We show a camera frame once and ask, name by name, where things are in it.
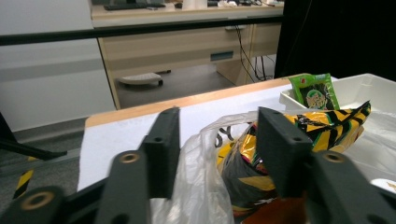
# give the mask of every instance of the chip bag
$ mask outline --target chip bag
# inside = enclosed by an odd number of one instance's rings
[[[301,74],[289,77],[294,91],[294,98],[300,104],[311,109],[340,109],[330,74]]]
[[[284,116],[312,140],[313,151],[343,152],[361,135],[370,112],[370,102],[366,102],[355,109]],[[276,198],[275,185],[256,151],[257,127],[257,122],[250,123],[237,141],[219,151],[218,170],[230,194],[235,217],[250,214]]]

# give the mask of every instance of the black horizontal bar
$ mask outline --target black horizontal bar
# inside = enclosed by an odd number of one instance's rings
[[[178,21],[165,23],[152,23],[141,25],[103,27],[92,30],[76,30],[64,32],[38,33],[26,35],[0,35],[0,46],[45,43],[66,40],[90,39],[120,35],[141,35],[149,33],[170,32],[180,30],[193,30],[213,28],[220,26],[259,24],[282,22],[283,16],[250,17],[242,19],[218,19],[202,21]]]

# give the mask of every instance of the table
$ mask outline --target table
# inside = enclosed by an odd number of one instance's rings
[[[106,11],[92,7],[94,28],[128,25],[227,21],[235,18],[275,17],[283,7],[210,7],[177,9],[173,4],[151,11],[146,9]],[[276,54],[280,23],[250,24],[241,29],[241,40],[233,27],[188,28],[141,35],[99,38],[110,89],[117,109],[117,78],[167,71],[198,64],[215,63],[218,72],[235,85],[250,82],[241,61],[241,46],[248,58]]]
[[[137,149],[158,114],[167,108],[180,107],[182,147],[222,116],[255,111],[258,106],[283,110],[279,94],[290,88],[287,79],[279,78],[91,116],[81,146],[78,190],[105,178],[115,155]]]

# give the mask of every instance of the yellow and black floor tape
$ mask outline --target yellow and black floor tape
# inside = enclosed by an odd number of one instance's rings
[[[29,157],[28,161],[34,161],[35,158],[34,157]],[[21,197],[27,190],[27,187],[29,185],[29,181],[33,176],[33,172],[34,170],[29,170],[24,172],[21,177],[20,177],[20,181],[18,182],[18,186],[17,189],[15,190],[14,196],[12,197],[12,199],[17,199],[19,197]]]

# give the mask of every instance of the green snack packet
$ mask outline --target green snack packet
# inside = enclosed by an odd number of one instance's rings
[[[293,87],[294,98],[300,104],[311,109],[340,109],[332,87],[332,77],[329,73],[321,75],[301,74],[290,77],[289,81]]]

